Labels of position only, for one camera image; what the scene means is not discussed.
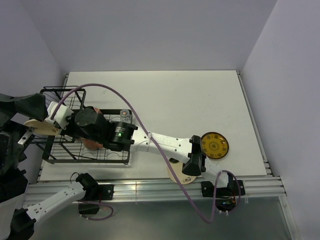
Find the cream plate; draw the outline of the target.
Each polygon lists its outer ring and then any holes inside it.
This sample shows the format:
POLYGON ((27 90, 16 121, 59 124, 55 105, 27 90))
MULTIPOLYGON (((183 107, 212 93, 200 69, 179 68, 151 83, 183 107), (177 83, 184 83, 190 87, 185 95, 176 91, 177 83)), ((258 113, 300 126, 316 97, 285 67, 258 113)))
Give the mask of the cream plate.
POLYGON ((169 161, 169 163, 182 185, 190 184, 197 178, 196 176, 186 175, 182 172, 182 168, 183 168, 182 162, 172 160, 172 161, 169 161))
POLYGON ((36 119, 27 120, 24 125, 29 128, 34 128, 34 134, 44 136, 58 136, 61 129, 55 127, 54 124, 47 121, 38 121, 36 119))

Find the large pink flower mug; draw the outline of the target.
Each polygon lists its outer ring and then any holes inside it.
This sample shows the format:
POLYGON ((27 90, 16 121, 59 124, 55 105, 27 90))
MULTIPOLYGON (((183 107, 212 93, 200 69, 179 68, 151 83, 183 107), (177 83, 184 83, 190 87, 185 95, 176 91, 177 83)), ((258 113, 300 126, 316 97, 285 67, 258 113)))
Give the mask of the large pink flower mug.
POLYGON ((94 142, 89 139, 81 138, 81 141, 84 144, 84 146, 91 151, 95 151, 95 150, 103 148, 102 144, 94 142))

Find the small pink mug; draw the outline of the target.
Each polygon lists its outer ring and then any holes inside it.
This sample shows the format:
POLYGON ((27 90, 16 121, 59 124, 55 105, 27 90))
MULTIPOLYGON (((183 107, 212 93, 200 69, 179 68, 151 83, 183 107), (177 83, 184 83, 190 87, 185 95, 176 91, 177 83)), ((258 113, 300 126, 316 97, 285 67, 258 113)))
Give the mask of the small pink mug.
POLYGON ((101 112, 101 110, 100 110, 100 109, 98 109, 98 108, 94 107, 94 108, 93 108, 93 110, 94 110, 96 113, 98 113, 98 114, 101 114, 101 115, 102 115, 102 112, 101 112))

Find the clear glass cup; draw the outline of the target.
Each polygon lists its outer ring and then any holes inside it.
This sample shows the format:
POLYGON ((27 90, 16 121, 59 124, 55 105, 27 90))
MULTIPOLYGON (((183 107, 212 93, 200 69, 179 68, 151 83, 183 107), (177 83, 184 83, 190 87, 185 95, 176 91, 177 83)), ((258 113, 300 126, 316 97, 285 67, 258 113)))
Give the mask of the clear glass cup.
POLYGON ((130 123, 132 120, 132 114, 128 109, 122 109, 119 116, 121 122, 130 123))

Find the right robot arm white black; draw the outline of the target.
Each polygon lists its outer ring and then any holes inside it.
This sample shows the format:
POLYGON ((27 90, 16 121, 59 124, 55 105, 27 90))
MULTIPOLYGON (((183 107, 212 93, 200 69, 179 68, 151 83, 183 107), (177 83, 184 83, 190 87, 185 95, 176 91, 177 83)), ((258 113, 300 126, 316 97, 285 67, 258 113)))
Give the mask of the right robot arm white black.
POLYGON ((177 173, 171 160, 180 163, 180 172, 187 176, 203 177, 211 183, 210 190, 217 195, 241 195, 241 185, 231 173, 220 169, 207 159, 203 138, 175 138, 147 131, 143 125, 121 121, 109 121, 92 106, 73 111, 61 106, 55 116, 55 124, 63 135, 81 139, 86 148, 105 148, 114 152, 145 152, 163 156, 174 179, 177 173))

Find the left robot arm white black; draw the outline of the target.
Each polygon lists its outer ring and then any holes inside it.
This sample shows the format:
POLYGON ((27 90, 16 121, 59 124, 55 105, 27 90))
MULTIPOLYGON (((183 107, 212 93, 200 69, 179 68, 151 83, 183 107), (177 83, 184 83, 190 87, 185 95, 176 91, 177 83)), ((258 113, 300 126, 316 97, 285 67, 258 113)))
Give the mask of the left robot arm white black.
POLYGON ((28 180, 18 165, 34 139, 34 130, 12 121, 16 114, 43 121, 48 115, 46 98, 41 93, 14 97, 0 96, 0 238, 28 240, 37 227, 75 201, 89 201, 98 194, 99 185, 88 173, 48 199, 28 208, 18 208, 28 180))

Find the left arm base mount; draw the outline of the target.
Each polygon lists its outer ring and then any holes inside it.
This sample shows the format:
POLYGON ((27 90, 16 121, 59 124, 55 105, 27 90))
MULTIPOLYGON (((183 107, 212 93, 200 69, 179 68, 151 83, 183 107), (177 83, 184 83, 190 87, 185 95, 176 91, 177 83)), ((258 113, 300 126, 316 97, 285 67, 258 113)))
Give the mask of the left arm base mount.
POLYGON ((114 209, 110 205, 104 205, 103 201, 110 201, 113 199, 114 185, 101 184, 90 190, 85 194, 85 197, 78 203, 78 213, 82 218, 91 221, 102 221, 110 218, 113 215, 114 209), (110 213, 105 217, 95 217, 102 207, 109 208, 110 213))

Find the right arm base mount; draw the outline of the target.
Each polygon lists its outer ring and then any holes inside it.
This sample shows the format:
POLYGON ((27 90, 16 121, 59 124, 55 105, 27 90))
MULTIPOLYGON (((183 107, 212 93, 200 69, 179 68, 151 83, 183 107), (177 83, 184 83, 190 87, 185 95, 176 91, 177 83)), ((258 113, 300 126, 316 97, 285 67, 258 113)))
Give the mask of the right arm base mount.
MULTIPOLYGON (((214 190, 216 188, 213 183, 210 181, 202 181, 200 185, 202 197, 214 197, 214 190)), ((239 196, 242 197, 245 194, 246 191, 242 180, 229 180, 227 187, 219 187, 216 190, 215 207, 223 213, 228 213, 236 207, 239 196)))

